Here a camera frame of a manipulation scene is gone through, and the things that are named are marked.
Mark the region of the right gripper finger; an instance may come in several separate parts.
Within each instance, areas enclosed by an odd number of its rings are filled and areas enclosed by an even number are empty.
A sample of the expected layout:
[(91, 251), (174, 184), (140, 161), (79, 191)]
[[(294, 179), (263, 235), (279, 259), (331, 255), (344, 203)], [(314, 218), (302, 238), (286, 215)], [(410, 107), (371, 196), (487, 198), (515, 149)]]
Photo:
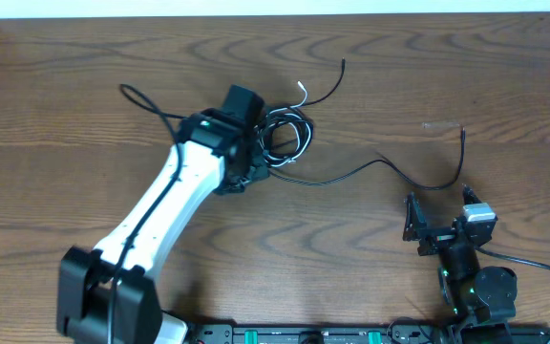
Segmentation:
[(426, 237), (427, 221), (413, 192), (407, 195), (405, 205), (406, 219), (403, 228), (403, 240), (419, 241)]
[(479, 197), (468, 184), (463, 185), (462, 198), (465, 205), (479, 203)]

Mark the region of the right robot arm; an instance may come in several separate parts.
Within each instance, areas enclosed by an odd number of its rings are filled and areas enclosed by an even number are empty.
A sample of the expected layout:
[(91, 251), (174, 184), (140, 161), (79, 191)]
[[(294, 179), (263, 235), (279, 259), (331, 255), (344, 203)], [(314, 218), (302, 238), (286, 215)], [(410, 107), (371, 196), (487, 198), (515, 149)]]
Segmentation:
[(434, 341), (511, 343), (507, 321), (516, 315), (517, 276), (505, 267), (482, 267), (476, 255), (491, 241), (497, 215), (469, 186), (462, 198), (460, 215), (448, 226), (430, 226), (415, 195), (405, 199), (403, 240), (416, 241), (420, 256), (438, 257), (441, 293), (455, 313)]

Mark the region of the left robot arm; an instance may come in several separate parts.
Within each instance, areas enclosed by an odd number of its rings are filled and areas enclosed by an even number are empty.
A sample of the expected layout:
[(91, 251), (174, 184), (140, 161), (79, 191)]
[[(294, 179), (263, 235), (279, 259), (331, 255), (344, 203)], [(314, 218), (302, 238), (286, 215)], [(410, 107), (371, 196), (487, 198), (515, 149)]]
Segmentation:
[(165, 165), (132, 211), (95, 247), (60, 263), (56, 329), (76, 343), (181, 343), (186, 322), (164, 311), (163, 265), (205, 198), (243, 185), (260, 110), (206, 109), (181, 121)]

